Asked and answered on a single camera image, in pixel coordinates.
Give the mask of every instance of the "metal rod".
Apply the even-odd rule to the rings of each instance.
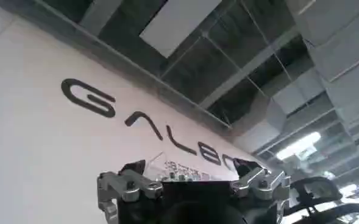
[[[292,79],[292,77],[290,76],[288,70],[287,70],[286,67],[283,65],[281,59],[279,59],[279,57],[278,57],[278,55],[277,55],[277,51],[274,49],[274,46],[273,46],[273,45],[270,43],[270,41],[267,39],[265,33],[260,29],[260,26],[259,26],[258,22],[255,20],[255,17],[252,15],[252,13],[250,12],[250,10],[247,8],[246,3],[244,3],[243,0],[240,0],[240,3],[243,5],[244,9],[246,9],[246,11],[247,11],[248,15],[250,16],[251,20],[254,22],[256,28],[258,29],[260,35],[262,36],[263,41],[265,41],[265,43],[266,43],[268,46],[270,46],[270,48],[271,48],[271,50],[272,50],[272,54],[275,56],[275,58],[277,59],[278,63],[281,65],[283,71],[284,71],[285,74],[288,76],[289,81],[290,81],[293,85],[295,85],[295,86],[297,87],[297,89],[299,90],[299,92],[300,92],[302,98],[305,100],[306,106],[309,106],[309,104],[308,104],[308,99],[305,97],[303,90],[302,90],[297,84],[295,84],[295,83],[293,82],[293,79]]]
[[[221,49],[220,46],[218,46],[218,44],[213,41],[209,36],[208,36],[208,33],[203,33],[202,36],[207,39],[211,45],[213,45],[218,51],[220,51],[227,59],[229,62],[231,62],[231,64],[233,64],[233,66],[236,68],[237,72],[241,72],[241,68],[238,66],[238,64],[232,59],[229,57],[229,55],[227,55],[224,50]],[[271,98],[269,96],[266,95],[265,92],[263,92],[263,90],[248,76],[246,76],[246,78],[256,87],[256,89],[258,89],[258,91],[263,95],[265,96],[266,98]]]
[[[60,19],[62,19],[64,22],[72,25],[75,29],[77,29],[78,31],[82,32],[83,34],[85,34],[88,38],[92,39],[93,41],[96,41],[97,43],[99,43],[101,46],[105,47],[106,49],[108,49],[111,53],[116,54],[117,56],[121,57],[123,60],[125,60],[126,62],[128,62],[129,64],[131,64],[132,66],[134,66],[135,68],[139,69],[141,72],[145,73],[146,75],[148,75],[150,78],[154,79],[157,83],[163,85],[165,88],[167,88],[168,90],[172,91],[173,93],[177,94],[178,96],[180,96],[182,99],[186,100],[188,103],[192,104],[193,106],[195,106],[198,110],[201,110],[202,112],[204,112],[205,114],[211,116],[214,120],[218,121],[220,124],[223,124],[223,126],[232,129],[231,125],[228,125],[227,123],[225,123],[224,121],[220,120],[219,118],[217,118],[215,115],[211,114],[211,112],[203,109],[201,106],[199,106],[197,103],[194,103],[192,100],[190,100],[189,98],[187,98],[186,96],[184,96],[182,93],[178,92],[176,89],[172,88],[171,86],[169,86],[167,83],[163,82],[162,80],[160,80],[158,77],[156,77],[155,75],[153,75],[152,73],[150,73],[149,71],[145,70],[144,68],[142,68],[140,65],[136,64],[135,62],[133,62],[131,59],[127,58],[125,55],[121,54],[120,52],[116,51],[114,48],[112,48],[110,45],[106,44],[105,42],[103,42],[102,40],[98,39],[96,36],[90,34],[87,30],[85,30],[83,27],[81,27],[80,25],[78,25],[77,23],[75,23],[74,21],[68,19],[65,15],[63,15],[62,13],[60,13],[58,10],[56,10],[55,8],[51,7],[50,5],[48,5],[47,3],[45,3],[43,0],[35,0],[35,2],[39,5],[41,5],[42,7],[44,7],[46,10],[48,10],[49,12],[53,13],[55,16],[58,16]]]
[[[201,37],[198,37],[198,39],[194,41],[194,43],[192,43],[191,46],[188,49],[186,49],[182,55],[177,57],[177,59],[175,59],[175,61],[171,63],[171,65],[161,74],[160,79],[163,79],[172,70],[172,68],[187,54],[187,52],[192,50],[192,48],[198,43],[200,39]]]

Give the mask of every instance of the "ceiling light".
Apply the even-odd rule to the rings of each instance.
[[[289,145],[287,148],[279,151],[276,154],[276,157],[280,160],[284,160],[293,155],[298,155],[303,152],[305,149],[312,147],[314,143],[320,140],[321,135],[318,132],[313,132],[310,135],[303,137],[302,139],[296,141],[295,143]]]
[[[357,185],[355,184],[350,184],[339,189],[340,193],[343,194],[344,197],[353,195],[355,190],[357,190]]]

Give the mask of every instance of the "fluorescent light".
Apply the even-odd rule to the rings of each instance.
[[[355,184],[350,184],[346,187],[342,187],[341,189],[339,189],[340,193],[343,194],[343,196],[345,197],[353,195],[355,190],[357,190],[357,185]]]
[[[328,179],[330,179],[330,180],[332,180],[332,179],[334,179],[336,176],[335,176],[335,174],[333,174],[333,173],[331,173],[331,172],[329,172],[329,171],[325,171],[324,173],[323,173],[323,176],[325,176],[326,178],[328,178]]]
[[[321,135],[318,132],[313,132],[310,135],[303,137],[302,139],[296,141],[295,143],[289,145],[287,148],[279,151],[276,154],[276,157],[280,160],[284,160],[293,155],[300,154],[305,149],[312,147],[314,143],[320,140]]]

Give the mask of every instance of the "metal bracket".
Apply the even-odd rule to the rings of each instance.
[[[154,182],[139,173],[127,169],[117,175],[113,172],[101,173],[97,179],[98,207],[105,213],[108,224],[118,224],[118,210],[113,199],[125,202],[135,202],[140,197],[140,191],[150,199],[161,196],[163,185]]]

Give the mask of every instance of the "white wall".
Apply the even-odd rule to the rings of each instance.
[[[0,11],[1,21],[13,17]],[[70,102],[60,88],[67,78],[115,97],[116,116],[109,119]],[[72,91],[79,97],[87,93]],[[124,124],[137,110],[154,120],[163,141],[145,120]],[[177,141],[197,151],[202,141],[220,157],[253,159],[28,22],[0,23],[0,224],[105,223],[97,208],[97,175],[160,152],[217,178],[237,178],[200,153],[176,148],[165,125]]]

